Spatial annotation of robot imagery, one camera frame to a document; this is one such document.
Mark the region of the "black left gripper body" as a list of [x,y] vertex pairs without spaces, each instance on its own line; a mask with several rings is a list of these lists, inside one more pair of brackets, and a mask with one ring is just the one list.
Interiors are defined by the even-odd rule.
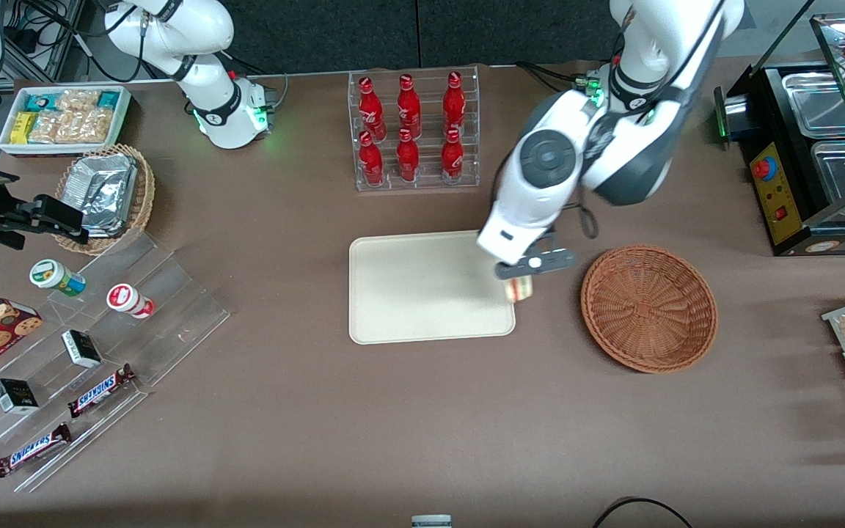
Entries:
[[553,273],[572,268],[577,264],[577,255],[570,250],[559,248],[546,252],[535,249],[527,252],[516,264],[499,262],[495,265],[495,275],[500,280],[512,280],[531,275]]

